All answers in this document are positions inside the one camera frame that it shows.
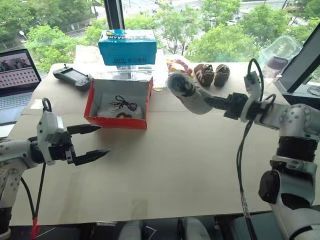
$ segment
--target laptop screen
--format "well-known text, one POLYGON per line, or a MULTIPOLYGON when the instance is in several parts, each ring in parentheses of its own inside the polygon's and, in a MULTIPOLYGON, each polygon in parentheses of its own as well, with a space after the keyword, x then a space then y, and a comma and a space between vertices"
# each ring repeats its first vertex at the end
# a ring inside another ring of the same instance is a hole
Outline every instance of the laptop screen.
POLYGON ((35 89, 40 76, 26 49, 0 53, 0 93, 35 89))

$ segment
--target brown baby shoe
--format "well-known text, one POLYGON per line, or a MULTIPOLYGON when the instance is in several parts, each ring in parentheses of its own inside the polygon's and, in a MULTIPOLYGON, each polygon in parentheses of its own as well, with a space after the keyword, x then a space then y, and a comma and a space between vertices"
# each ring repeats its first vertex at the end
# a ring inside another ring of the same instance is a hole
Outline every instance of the brown baby shoe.
POLYGON ((194 68, 194 74, 199 83, 204 87, 209 87, 214 81, 215 72, 211 64, 199 64, 194 68))
POLYGON ((230 76, 230 69, 227 65, 220 64, 215 70, 214 85, 223 87, 230 76))

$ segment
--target cardboard box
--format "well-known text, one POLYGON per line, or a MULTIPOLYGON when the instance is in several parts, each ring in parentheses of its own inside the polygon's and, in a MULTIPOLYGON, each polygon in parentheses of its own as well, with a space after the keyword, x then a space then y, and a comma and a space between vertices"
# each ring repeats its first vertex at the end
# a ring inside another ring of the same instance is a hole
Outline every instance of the cardboard box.
POLYGON ((103 128, 147 129, 149 100, 153 79, 149 81, 94 79, 91 82, 84 117, 103 128), (116 96, 122 96, 129 103, 136 103, 142 109, 143 119, 99 117, 100 108, 110 106, 116 96))
POLYGON ((157 42, 153 30, 103 30, 98 46, 105 65, 155 64, 157 42))

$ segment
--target laptop keyboard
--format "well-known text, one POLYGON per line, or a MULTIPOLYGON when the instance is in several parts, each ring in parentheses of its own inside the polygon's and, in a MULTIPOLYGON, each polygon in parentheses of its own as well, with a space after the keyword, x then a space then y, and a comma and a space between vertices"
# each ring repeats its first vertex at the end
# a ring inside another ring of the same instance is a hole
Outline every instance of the laptop keyboard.
POLYGON ((0 98, 0 110, 25 106, 29 103, 30 99, 31 94, 12 96, 5 99, 0 98))

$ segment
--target blue box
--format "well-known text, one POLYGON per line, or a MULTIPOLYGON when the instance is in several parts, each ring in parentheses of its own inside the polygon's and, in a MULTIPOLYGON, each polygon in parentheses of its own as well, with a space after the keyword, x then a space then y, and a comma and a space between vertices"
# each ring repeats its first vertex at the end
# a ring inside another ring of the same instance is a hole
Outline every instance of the blue box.
POLYGON ((155 64, 157 42, 153 30, 103 30, 98 42, 105 65, 155 64))

